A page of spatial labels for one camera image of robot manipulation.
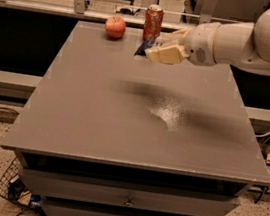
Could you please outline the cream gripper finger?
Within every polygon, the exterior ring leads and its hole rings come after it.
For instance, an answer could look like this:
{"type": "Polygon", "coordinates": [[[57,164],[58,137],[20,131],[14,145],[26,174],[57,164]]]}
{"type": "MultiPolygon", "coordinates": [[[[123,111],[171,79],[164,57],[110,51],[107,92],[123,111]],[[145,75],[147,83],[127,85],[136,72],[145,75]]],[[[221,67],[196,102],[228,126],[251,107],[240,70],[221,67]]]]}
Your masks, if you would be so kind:
{"type": "Polygon", "coordinates": [[[176,30],[171,33],[166,33],[165,35],[160,35],[156,38],[156,41],[160,44],[167,44],[168,42],[170,42],[182,45],[184,44],[185,37],[187,36],[187,34],[189,34],[189,32],[189,29],[176,30]]]}
{"type": "Polygon", "coordinates": [[[179,64],[188,57],[188,53],[182,45],[173,44],[167,46],[154,46],[145,50],[149,61],[162,64],[179,64]]]}

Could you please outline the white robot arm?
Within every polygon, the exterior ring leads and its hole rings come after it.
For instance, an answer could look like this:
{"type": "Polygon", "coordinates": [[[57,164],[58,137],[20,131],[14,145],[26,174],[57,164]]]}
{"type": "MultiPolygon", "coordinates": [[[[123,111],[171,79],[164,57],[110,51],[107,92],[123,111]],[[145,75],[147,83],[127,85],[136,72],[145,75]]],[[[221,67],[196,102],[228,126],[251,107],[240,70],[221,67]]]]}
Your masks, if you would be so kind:
{"type": "Polygon", "coordinates": [[[155,63],[178,64],[188,59],[196,66],[229,64],[270,77],[270,9],[254,23],[203,23],[162,35],[156,41],[145,51],[155,63]]]}

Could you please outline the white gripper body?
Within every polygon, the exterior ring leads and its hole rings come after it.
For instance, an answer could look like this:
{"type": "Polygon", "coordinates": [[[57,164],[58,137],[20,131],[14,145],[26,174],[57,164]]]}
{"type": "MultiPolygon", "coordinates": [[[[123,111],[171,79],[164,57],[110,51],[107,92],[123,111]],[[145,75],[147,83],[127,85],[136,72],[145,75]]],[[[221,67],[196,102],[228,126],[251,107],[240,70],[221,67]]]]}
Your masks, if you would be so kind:
{"type": "Polygon", "coordinates": [[[196,66],[215,65],[213,43],[220,23],[203,23],[189,31],[185,37],[184,48],[188,60],[196,66]]]}

